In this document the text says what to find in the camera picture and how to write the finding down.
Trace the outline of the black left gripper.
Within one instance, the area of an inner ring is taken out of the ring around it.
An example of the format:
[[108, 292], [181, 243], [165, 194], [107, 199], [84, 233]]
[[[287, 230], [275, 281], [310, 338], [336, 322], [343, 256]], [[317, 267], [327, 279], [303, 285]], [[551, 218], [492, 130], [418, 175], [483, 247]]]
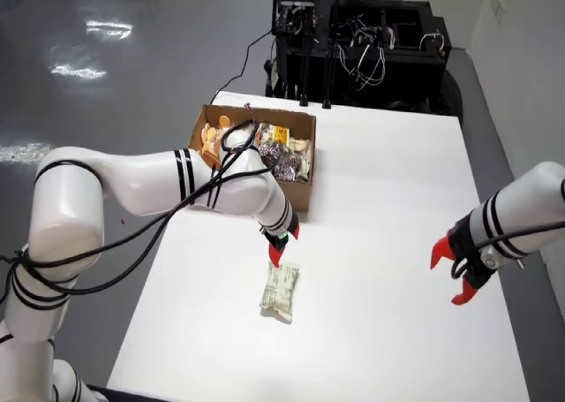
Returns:
[[299, 223], [294, 224], [291, 221], [280, 222], [279, 224], [260, 225], [260, 232], [269, 242], [268, 255], [271, 264], [275, 268], [279, 268], [280, 259], [289, 240], [288, 235], [291, 234], [294, 239], [298, 239], [299, 227]]

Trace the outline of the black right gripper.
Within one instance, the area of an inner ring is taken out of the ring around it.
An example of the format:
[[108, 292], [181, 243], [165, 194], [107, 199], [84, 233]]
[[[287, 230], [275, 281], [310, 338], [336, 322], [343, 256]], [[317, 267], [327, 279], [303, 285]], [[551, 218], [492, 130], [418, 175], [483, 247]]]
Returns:
[[462, 277], [463, 289], [456, 294], [451, 303], [462, 306], [473, 299], [480, 289], [494, 273], [480, 258], [480, 253], [475, 247], [471, 237], [470, 219], [463, 218], [448, 231], [447, 236], [439, 239], [434, 245], [431, 253], [431, 266], [434, 269], [442, 258], [452, 259], [455, 256], [454, 265], [451, 267], [451, 277], [458, 279]]

